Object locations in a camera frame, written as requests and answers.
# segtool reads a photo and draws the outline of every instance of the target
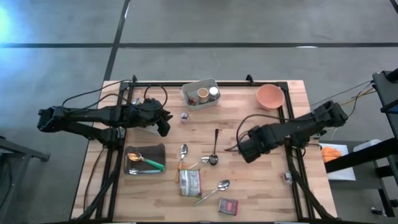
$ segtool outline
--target green spoon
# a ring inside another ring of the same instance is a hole
[[[165,166],[164,166],[163,164],[160,164],[160,163],[158,163],[158,162],[152,161],[152,160],[150,160],[150,159],[145,159],[145,158],[141,155],[141,153],[139,153],[139,152],[130,152],[130,153],[128,154],[128,156],[129,156],[129,159],[131,159],[131,160],[134,161],[134,162],[137,162],[137,161],[144,161],[144,162],[146,162],[146,163],[148,163],[148,164],[150,164],[150,165],[152,165],[152,166],[158,168],[160,171],[163,171],[163,170],[165,169]]]

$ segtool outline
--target food package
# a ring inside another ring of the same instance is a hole
[[[201,197],[199,170],[180,170],[180,195]]]

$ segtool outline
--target pink bowl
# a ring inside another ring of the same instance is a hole
[[[266,84],[258,89],[257,101],[265,109],[276,109],[285,102],[284,92],[275,85]]]

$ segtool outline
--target spoon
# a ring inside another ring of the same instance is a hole
[[[188,146],[186,144],[183,144],[180,148],[180,155],[181,155],[181,159],[180,159],[180,164],[178,165],[178,170],[177,173],[175,175],[175,182],[178,183],[180,180],[180,170],[182,169],[182,160],[184,159],[184,157],[187,155],[188,153]]]
[[[159,173],[159,172],[161,172],[161,171],[160,170],[144,170],[144,171],[141,171],[141,170],[138,170],[138,169],[135,169],[135,168],[129,169],[129,174],[132,174],[132,175],[136,175],[136,174],[156,174],[156,173]]]
[[[216,145],[217,145],[217,139],[218,139],[218,132],[219,132],[219,129],[216,128],[216,133],[215,133],[216,137],[215,137],[215,141],[214,141],[214,151],[213,151],[212,155],[210,155],[210,164],[212,166],[215,166],[218,163],[218,156],[216,155]]]
[[[200,159],[200,162],[195,163],[194,165],[190,166],[188,169],[192,169],[193,167],[195,167],[196,165],[198,165],[198,164],[201,163],[201,162],[204,163],[204,164],[206,164],[206,163],[209,161],[209,159],[210,159],[209,156],[203,156],[203,157]]]
[[[200,199],[199,201],[195,202],[193,204],[193,206],[197,206],[198,204],[200,204],[202,201],[204,201],[206,198],[208,198],[210,195],[214,194],[216,191],[218,190],[226,190],[229,187],[229,184],[231,182],[229,180],[222,180],[218,183],[217,189],[214,189],[212,192],[210,192],[208,195],[204,196],[202,199]]]
[[[158,168],[160,171],[163,171],[165,169],[165,166],[163,164],[152,161],[150,159],[145,159],[139,152],[129,152],[128,156],[129,156],[129,159],[131,159],[134,162],[144,161],[144,162]]]

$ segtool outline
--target gray floor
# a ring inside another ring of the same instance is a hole
[[[112,42],[123,2],[2,1],[0,42]],[[388,0],[133,0],[121,42],[393,42],[397,21]],[[8,223],[68,219],[88,141],[41,133],[35,127],[37,112],[101,86],[110,52],[0,49],[0,135],[52,154],[48,163],[31,162]],[[304,80],[314,103],[370,80],[374,72],[395,69],[396,55],[398,48],[119,49],[111,80],[133,74],[140,80],[242,80],[247,74],[258,80]],[[85,106],[98,96],[78,98],[69,106]],[[361,98],[333,139],[390,138],[380,107],[377,95]],[[386,185],[396,198],[391,179]],[[375,190],[332,191],[344,220],[397,221],[369,213],[371,205],[381,205]]]

